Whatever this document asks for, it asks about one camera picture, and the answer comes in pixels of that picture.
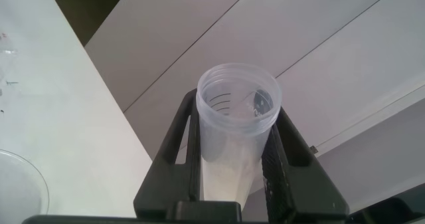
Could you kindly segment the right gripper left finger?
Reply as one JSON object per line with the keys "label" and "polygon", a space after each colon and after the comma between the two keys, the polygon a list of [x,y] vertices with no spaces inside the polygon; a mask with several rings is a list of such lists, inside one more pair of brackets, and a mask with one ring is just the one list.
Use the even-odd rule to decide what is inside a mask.
{"label": "right gripper left finger", "polygon": [[[133,206],[139,219],[164,219],[180,201],[198,201],[201,179],[199,114],[194,89],[183,98],[161,147],[139,189]],[[189,125],[184,164],[177,164],[177,154],[186,125]]]}

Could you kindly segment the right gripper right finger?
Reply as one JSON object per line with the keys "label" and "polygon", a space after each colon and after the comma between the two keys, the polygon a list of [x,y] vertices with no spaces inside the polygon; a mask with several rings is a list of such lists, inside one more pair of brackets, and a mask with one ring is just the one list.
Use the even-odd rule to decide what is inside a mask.
{"label": "right gripper right finger", "polygon": [[270,223],[344,223],[349,207],[283,109],[262,154]]}

